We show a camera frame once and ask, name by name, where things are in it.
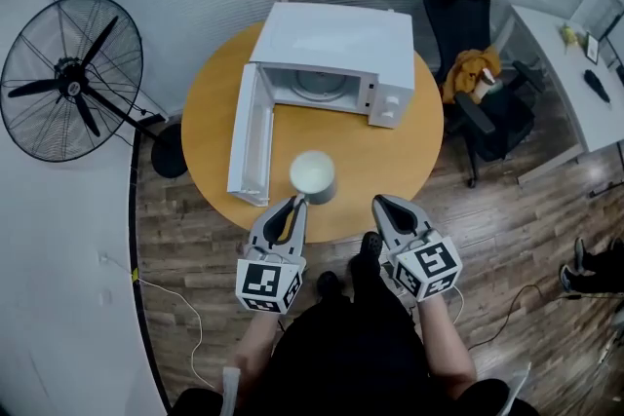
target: desk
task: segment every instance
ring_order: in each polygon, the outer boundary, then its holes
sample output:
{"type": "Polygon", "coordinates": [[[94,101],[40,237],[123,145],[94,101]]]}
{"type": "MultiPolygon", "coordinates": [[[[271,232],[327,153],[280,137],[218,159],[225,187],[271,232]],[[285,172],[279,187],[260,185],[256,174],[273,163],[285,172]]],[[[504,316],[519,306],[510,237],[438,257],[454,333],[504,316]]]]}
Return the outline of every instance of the desk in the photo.
{"type": "Polygon", "coordinates": [[[624,139],[624,86],[617,75],[599,57],[594,64],[585,57],[580,46],[568,47],[560,35],[567,23],[575,32],[585,33],[577,23],[518,6],[501,30],[502,37],[494,45],[504,47],[514,26],[526,36],[564,102],[565,111],[575,131],[577,143],[536,169],[518,177],[522,184],[542,175],[582,153],[591,153],[624,139]],[[591,69],[603,83],[611,99],[607,104],[585,83],[583,74],[591,69]]]}
{"type": "MultiPolygon", "coordinates": [[[[253,24],[214,53],[198,73],[182,115],[182,149],[193,181],[216,210],[246,229],[265,208],[227,194],[227,172],[243,65],[261,28],[262,23],[253,24]]],[[[325,205],[310,207],[307,243],[373,228],[374,195],[411,199],[429,177],[442,145],[442,103],[431,72],[416,53],[414,68],[414,98],[394,130],[371,127],[364,115],[275,106],[269,203],[295,194],[289,167],[300,152],[325,151],[336,168],[337,194],[325,205]]]]}

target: white wall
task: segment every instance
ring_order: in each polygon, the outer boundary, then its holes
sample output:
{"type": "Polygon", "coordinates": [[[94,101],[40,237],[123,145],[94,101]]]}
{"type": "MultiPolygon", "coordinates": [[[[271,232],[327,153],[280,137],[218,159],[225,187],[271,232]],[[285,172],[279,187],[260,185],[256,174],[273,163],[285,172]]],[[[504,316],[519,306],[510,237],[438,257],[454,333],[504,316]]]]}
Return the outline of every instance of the white wall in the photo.
{"type": "MultiPolygon", "coordinates": [[[[0,61],[49,0],[0,0],[0,61]]],[[[11,416],[165,414],[140,337],[130,267],[131,148],[45,164],[0,127],[0,404],[11,416]]]]}

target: white microwave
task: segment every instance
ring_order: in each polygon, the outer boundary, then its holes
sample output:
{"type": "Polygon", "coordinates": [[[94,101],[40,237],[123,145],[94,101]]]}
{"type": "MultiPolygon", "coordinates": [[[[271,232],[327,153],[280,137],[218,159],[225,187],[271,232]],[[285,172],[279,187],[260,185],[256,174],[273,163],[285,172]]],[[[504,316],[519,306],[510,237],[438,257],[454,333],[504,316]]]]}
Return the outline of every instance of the white microwave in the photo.
{"type": "Polygon", "coordinates": [[[276,103],[397,127],[414,93],[411,30],[409,15],[390,11],[275,3],[243,69],[227,192],[268,206],[276,103]]]}

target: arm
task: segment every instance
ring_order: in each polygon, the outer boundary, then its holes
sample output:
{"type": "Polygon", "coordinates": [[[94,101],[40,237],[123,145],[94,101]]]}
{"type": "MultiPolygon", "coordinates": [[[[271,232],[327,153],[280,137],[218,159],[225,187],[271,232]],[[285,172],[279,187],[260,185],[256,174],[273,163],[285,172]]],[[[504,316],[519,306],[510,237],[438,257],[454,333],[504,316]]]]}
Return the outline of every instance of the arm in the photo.
{"type": "MultiPolygon", "coordinates": [[[[239,402],[250,393],[271,359],[278,320],[277,314],[256,313],[245,332],[245,336],[226,363],[226,365],[236,366],[241,370],[237,397],[239,402]]],[[[218,381],[216,388],[223,393],[222,380],[218,381]]]]}
{"type": "Polygon", "coordinates": [[[457,399],[477,382],[477,371],[441,294],[418,302],[422,341],[431,375],[442,382],[447,394],[457,399]]]}
{"type": "Polygon", "coordinates": [[[475,124],[481,133],[490,135],[495,132],[496,127],[484,110],[475,104],[471,96],[466,93],[457,93],[455,94],[455,104],[461,109],[464,117],[475,124]]]}

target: mug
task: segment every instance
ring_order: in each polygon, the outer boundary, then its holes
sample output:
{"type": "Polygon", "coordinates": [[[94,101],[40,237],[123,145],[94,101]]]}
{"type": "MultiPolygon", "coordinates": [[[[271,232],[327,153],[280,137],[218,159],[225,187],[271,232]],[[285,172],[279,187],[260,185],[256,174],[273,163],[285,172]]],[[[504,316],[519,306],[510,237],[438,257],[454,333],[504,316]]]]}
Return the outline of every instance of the mug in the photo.
{"type": "Polygon", "coordinates": [[[335,168],[323,151],[305,151],[291,163],[291,184],[310,205],[322,205],[335,196],[335,168]]]}

